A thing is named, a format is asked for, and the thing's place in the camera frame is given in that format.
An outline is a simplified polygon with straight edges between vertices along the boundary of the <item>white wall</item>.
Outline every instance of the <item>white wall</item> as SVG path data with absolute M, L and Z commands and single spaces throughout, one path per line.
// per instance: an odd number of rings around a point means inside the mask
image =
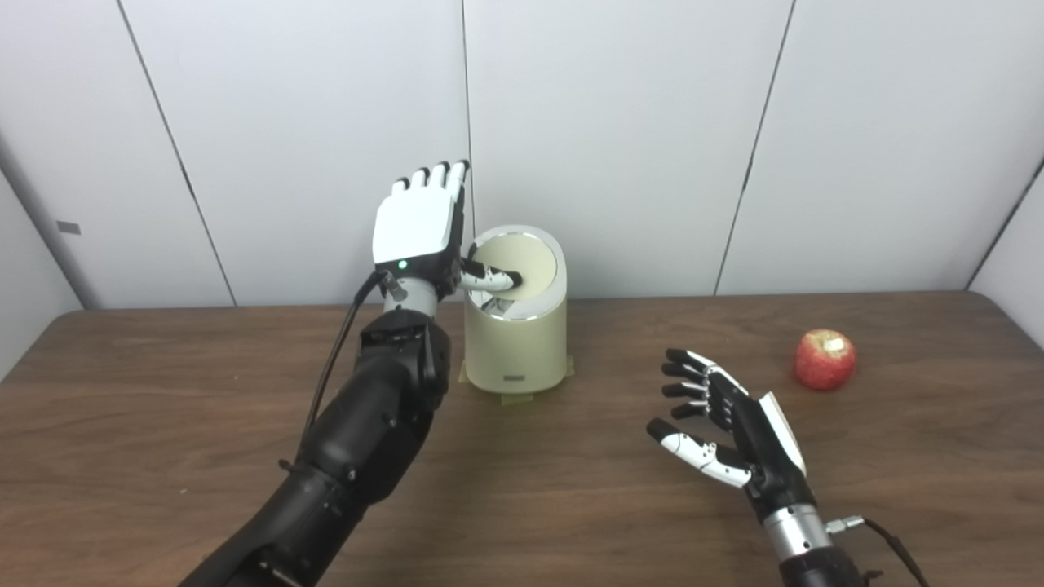
M 799 0 L 718 292 L 964 288 L 1044 156 L 1041 23 Z
M 745 190 L 789 2 L 123 4 L 206 226 L 119 4 L 0 0 L 0 170 L 103 307 L 346 301 L 469 155 L 574 297 L 959 289 L 1044 156 L 1030 0 L 800 0 Z
M 116 2 L 0 0 L 0 163 L 86 303 L 231 303 Z
M 574 297 L 712 294 L 789 2 L 464 4 L 478 231 L 550 232 Z
M 972 290 L 996 302 L 1044 347 L 1044 180 L 1022 201 Z
M 0 175 L 0 379 L 52 320 L 80 309 L 7 181 Z
M 351 299 L 392 183 L 468 157 L 459 0 L 124 5 L 239 304 Z

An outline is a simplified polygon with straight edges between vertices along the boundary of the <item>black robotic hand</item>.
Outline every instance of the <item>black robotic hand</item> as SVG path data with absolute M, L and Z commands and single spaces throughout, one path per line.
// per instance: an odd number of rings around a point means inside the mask
M 736 447 L 687 435 L 659 418 L 648 423 L 648 433 L 702 473 L 743 489 L 776 549 L 785 585 L 863 585 L 820 519 L 805 461 L 776 397 L 769 392 L 760 400 L 751 398 L 717 363 L 694 352 L 671 349 L 667 359 L 664 374 L 684 380 L 664 385 L 663 395 L 689 400 L 671 416 L 706 417 L 732 435 Z

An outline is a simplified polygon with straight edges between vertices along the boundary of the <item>metal connector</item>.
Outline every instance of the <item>metal connector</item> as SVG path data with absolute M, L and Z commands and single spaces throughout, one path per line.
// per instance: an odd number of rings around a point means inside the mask
M 846 530 L 853 529 L 857 525 L 862 525 L 862 516 L 849 516 L 847 518 L 838 518 L 836 520 L 830 520 L 829 522 L 823 524 L 823 530 L 827 531 L 827 534 L 840 534 Z

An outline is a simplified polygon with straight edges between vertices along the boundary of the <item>wooden table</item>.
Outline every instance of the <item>wooden table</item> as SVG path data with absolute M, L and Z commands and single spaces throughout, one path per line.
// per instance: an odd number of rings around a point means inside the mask
M 645 433 L 673 405 L 659 393 L 668 346 L 717 359 L 752 392 L 775 390 L 823 515 L 876 518 L 934 585 L 1044 578 L 1044 352 L 984 298 L 577 301 L 569 311 L 577 374 L 505 407 L 454 384 L 413 467 L 325 585 L 778 585 L 744 497 Z M 57 320 L 0 385 L 0 584 L 176 584 L 281 480 L 276 461 L 292 456 L 341 312 Z M 440 322 L 459 366 L 460 306 L 443 305 Z M 821 326 L 859 349 L 836 394 L 789 374 L 798 338 Z M 686 426 L 722 440 L 709 423 Z M 886 571 L 878 587 L 912 584 L 870 531 L 838 541 L 861 568 Z

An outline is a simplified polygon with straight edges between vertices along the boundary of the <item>black joint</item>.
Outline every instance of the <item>black joint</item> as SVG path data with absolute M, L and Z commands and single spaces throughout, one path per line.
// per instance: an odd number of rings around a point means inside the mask
M 721 463 L 726 467 L 732 467 L 733 469 L 746 469 L 746 461 L 743 455 L 739 453 L 738 450 L 731 446 L 717 446 L 717 450 L 714 452 L 717 456 L 718 463 Z

